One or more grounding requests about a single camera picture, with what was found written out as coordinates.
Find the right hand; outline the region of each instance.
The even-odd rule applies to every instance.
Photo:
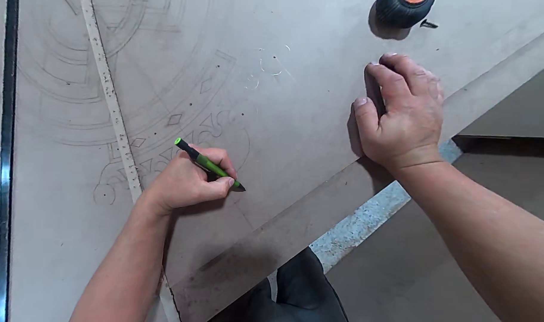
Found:
[[[226,197],[237,177],[226,150],[190,145],[219,165],[230,177],[207,182],[206,172],[195,165],[184,151],[179,151],[139,197],[139,205],[146,206],[151,213],[164,216],[170,215],[175,208]]]
[[[373,102],[362,97],[353,106],[363,152],[390,172],[440,162],[443,90],[439,79],[409,57],[385,54],[366,71],[381,86],[387,113],[377,117]]]

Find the metal strip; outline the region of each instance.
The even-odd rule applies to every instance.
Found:
[[[439,152],[449,163],[463,153],[453,140],[440,144]],[[310,248],[322,262],[324,272],[332,269],[410,200],[411,196],[399,182],[393,181],[311,243]]]
[[[0,322],[8,321],[10,307],[10,243],[17,57],[18,0],[7,0],[0,139]]]

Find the left hand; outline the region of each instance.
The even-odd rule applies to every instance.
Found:
[[[214,164],[219,165],[232,178],[223,177],[208,182],[206,172],[195,165],[186,152],[179,151],[147,188],[139,201],[153,207],[156,213],[169,215],[175,208],[226,197],[237,177],[226,150],[197,146],[194,148]]]

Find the cardboard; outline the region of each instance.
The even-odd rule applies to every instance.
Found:
[[[65,320],[131,198],[79,3],[20,6],[12,318]],[[365,94],[367,62],[409,53],[450,95],[544,33],[542,0],[528,8],[518,0],[437,2],[428,18],[440,27],[414,28],[401,41],[372,34],[371,6],[95,1],[143,184],[164,169],[182,136],[226,148],[247,188],[220,208],[177,220],[166,253],[171,285],[357,160],[350,104]],[[455,112],[460,124],[475,118]],[[307,239],[292,241],[293,249]],[[293,250],[273,247],[282,258]]]

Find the floor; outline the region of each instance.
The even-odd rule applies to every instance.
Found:
[[[482,139],[454,165],[544,220],[544,140]],[[328,274],[351,322],[497,321],[411,201]]]

